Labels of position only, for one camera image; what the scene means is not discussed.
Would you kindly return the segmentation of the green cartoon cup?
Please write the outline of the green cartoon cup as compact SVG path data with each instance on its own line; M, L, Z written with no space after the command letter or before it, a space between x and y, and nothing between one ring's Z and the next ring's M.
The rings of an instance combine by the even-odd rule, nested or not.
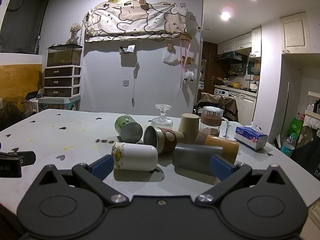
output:
M142 126L129 115L118 117L114 128L122 142L135 144L140 141L143 135Z

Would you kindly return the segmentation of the white cartoon cup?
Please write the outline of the white cartoon cup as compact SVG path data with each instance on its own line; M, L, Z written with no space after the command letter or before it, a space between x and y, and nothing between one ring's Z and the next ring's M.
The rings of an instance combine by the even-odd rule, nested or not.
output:
M116 170L152 171L158 163L158 151L151 145L114 142L111 155Z

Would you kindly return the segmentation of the dark grey cup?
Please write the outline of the dark grey cup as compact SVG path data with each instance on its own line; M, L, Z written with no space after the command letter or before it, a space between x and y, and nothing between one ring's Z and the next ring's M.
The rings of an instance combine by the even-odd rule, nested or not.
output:
M212 155L222 155L222 146L177 144L172 153L172 164L185 170L213 176L210 170Z

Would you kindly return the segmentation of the beige cup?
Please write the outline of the beige cup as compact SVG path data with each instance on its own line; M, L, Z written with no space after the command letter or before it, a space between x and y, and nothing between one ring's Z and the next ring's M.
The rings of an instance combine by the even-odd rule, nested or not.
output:
M199 120L200 117L196 114L182 114L178 131L183 133L186 144L195 144L199 133Z

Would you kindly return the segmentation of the blue tissue pack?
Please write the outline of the blue tissue pack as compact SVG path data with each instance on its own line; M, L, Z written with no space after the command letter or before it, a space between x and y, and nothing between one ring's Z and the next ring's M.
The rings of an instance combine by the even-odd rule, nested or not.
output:
M235 130L234 139L252 150L258 151L265 147L268 135L257 128L238 126Z

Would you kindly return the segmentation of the plastic water bottle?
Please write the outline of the plastic water bottle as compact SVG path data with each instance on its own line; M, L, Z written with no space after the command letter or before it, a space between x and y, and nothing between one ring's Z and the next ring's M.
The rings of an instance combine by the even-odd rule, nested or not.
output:
M295 150L296 141L297 136L294 133L292 133L287 139L284 140L281 147L281 152L287 155L288 157L291 157Z

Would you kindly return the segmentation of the brown covered chair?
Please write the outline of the brown covered chair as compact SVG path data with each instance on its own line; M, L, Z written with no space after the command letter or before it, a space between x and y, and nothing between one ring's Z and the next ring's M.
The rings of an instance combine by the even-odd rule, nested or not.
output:
M214 95L209 93L201 93L201 98L197 102L196 107L204 108L204 106L213 106L223 110L223 117L229 121L239 121L238 106L235 98L231 96Z

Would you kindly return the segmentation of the teal patterned cabinet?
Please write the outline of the teal patterned cabinet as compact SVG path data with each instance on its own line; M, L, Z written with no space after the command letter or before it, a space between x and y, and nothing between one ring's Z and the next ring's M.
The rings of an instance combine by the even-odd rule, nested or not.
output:
M48 98L43 97L38 100L39 111L46 109L65 109L70 111L80 110L80 96L73 98Z

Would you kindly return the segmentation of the clear stemmed glass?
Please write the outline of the clear stemmed glass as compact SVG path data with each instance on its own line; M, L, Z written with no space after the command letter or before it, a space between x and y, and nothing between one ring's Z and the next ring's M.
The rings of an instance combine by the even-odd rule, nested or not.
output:
M167 110L172 109L172 105L156 104L155 108L160 110L160 116L153 118L151 120L151 126L172 129L173 128L173 121L171 119L167 118L165 115Z

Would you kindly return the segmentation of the white drawer unit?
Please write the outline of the white drawer unit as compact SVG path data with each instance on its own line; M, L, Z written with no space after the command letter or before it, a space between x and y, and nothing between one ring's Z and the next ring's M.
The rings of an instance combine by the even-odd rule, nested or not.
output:
M46 67L44 70L44 96L73 98L80 95L81 70L77 65Z

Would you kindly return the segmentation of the white plush toy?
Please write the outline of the white plush toy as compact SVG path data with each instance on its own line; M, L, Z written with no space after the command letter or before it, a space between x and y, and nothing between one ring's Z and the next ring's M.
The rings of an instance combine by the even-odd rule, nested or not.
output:
M195 73L193 71L191 71L191 70L186 71L185 74L184 74L184 81L193 82L194 81L194 76L195 76Z

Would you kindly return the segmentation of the glass terrarium tank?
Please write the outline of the glass terrarium tank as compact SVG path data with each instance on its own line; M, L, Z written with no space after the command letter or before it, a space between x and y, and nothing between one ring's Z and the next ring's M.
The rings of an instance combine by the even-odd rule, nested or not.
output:
M80 65L82 46L70 43L48 48L47 67Z

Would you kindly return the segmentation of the dried flower vase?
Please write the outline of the dried flower vase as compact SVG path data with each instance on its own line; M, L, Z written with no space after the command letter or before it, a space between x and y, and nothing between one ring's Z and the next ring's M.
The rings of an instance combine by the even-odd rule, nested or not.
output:
M79 23L73 23L69 29L71 34L70 38L67 40L67 44L77 44L78 43L78 32L81 30L81 25Z

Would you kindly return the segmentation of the cartoon print fabric cover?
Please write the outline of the cartoon print fabric cover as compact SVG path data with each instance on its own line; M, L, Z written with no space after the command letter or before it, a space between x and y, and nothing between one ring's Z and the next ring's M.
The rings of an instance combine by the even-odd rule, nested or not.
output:
M172 40L187 33L187 10L169 2L108 1L89 10L84 25L86 42Z

